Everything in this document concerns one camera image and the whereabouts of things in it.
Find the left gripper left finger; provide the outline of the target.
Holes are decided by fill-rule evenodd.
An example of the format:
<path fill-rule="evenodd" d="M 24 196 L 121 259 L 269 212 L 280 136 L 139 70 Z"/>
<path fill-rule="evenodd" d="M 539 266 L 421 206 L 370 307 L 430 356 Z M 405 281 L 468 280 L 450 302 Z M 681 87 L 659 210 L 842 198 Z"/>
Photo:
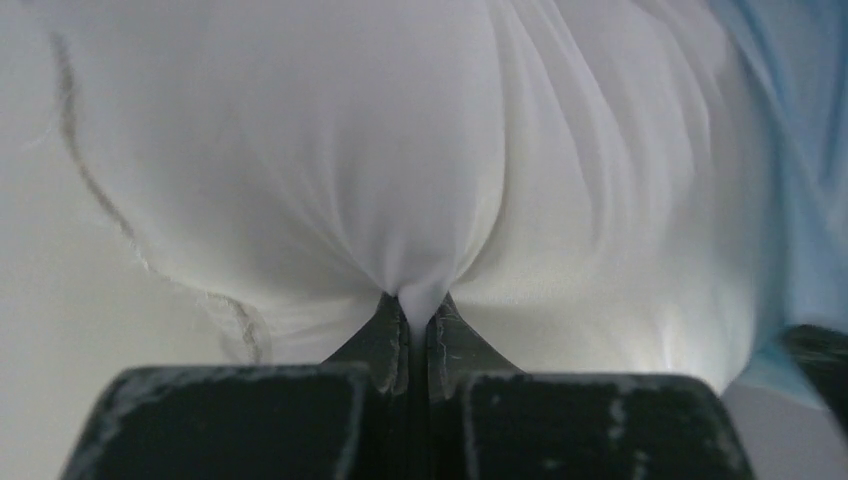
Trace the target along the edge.
<path fill-rule="evenodd" d="M 326 361 L 119 374 L 66 479 L 403 479 L 408 325 L 398 301 Z"/>

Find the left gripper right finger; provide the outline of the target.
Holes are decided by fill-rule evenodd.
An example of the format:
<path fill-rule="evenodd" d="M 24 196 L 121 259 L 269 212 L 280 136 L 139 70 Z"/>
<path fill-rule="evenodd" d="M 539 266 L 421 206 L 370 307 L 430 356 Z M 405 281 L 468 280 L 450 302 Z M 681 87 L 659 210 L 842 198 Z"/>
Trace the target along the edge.
<path fill-rule="evenodd" d="M 446 298 L 427 326 L 434 479 L 750 479 L 729 415 L 679 375 L 518 369 Z"/>

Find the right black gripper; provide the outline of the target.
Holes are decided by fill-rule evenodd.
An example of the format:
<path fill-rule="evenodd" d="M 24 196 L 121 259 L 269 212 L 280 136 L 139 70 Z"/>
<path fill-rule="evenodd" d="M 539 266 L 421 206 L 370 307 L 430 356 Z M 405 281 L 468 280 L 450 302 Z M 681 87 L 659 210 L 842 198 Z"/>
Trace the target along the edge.
<path fill-rule="evenodd" d="M 782 342 L 847 436 L 847 335 L 799 325 L 789 329 Z"/>

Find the white pillow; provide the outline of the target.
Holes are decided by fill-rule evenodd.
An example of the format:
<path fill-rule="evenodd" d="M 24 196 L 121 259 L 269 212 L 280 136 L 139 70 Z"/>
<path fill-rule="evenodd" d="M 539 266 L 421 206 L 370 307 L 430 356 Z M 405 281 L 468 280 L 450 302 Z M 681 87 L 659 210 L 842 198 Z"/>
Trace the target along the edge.
<path fill-rule="evenodd" d="M 746 367 L 765 118 L 704 1 L 27 1 L 89 189 L 177 284 L 329 356 L 446 297 L 531 371 Z"/>

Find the light blue pillowcase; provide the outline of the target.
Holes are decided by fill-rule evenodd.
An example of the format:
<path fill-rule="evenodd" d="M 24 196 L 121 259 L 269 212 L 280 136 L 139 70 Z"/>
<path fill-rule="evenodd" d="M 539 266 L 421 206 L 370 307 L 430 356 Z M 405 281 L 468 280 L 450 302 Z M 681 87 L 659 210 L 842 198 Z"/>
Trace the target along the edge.
<path fill-rule="evenodd" d="M 744 383 L 821 402 L 776 339 L 800 324 L 847 331 L 847 4 L 713 1 L 771 116 L 787 234 L 782 304 Z"/>

